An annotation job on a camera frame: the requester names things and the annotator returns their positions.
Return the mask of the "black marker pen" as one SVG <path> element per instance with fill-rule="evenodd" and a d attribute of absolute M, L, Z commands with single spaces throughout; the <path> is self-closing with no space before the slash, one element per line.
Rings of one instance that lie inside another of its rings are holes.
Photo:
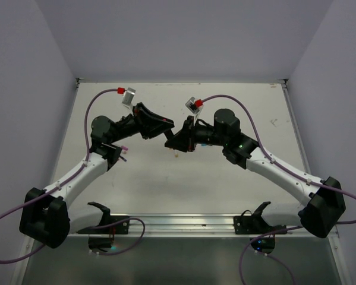
<path fill-rule="evenodd" d="M 170 140 L 173 136 L 173 129 L 175 128 L 174 121 L 171 119 L 164 118 L 163 119 L 163 128 L 164 128 L 164 135 L 167 140 Z"/>

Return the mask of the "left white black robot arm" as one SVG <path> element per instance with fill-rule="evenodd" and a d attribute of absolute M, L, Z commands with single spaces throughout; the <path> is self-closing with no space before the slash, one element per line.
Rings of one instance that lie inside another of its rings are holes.
<path fill-rule="evenodd" d="M 108 172 L 122 156 L 116 142 L 135 134 L 145 140 L 171 132 L 174 122 L 138 103 L 130 115 L 114 122 L 98 116 L 91 124 L 91 141 L 86 156 L 53 184 L 29 190 L 21 214 L 21 233 L 50 247 L 60 246 L 69 234 L 84 229 L 105 233 L 111 227 L 109 208 L 90 202 L 84 211 L 69 213 L 74 200 L 97 178 Z"/>

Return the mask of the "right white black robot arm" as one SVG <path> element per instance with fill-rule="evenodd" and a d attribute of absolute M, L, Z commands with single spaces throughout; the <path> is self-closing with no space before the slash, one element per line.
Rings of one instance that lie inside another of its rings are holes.
<path fill-rule="evenodd" d="M 318 238 L 326 238 L 346 210 L 341 189 L 334 178 L 309 175 L 264 151 L 258 142 L 243 134 L 240 120 L 229 109 L 219 109 L 212 125 L 188 116 L 182 129 L 168 134 L 165 147 L 193 152 L 196 145 L 222 147 L 230 163 L 254 172 L 279 186 L 295 198 L 294 203 L 265 201 L 249 216 L 235 218 L 237 233 L 267 233 L 287 226 L 301 226 Z"/>

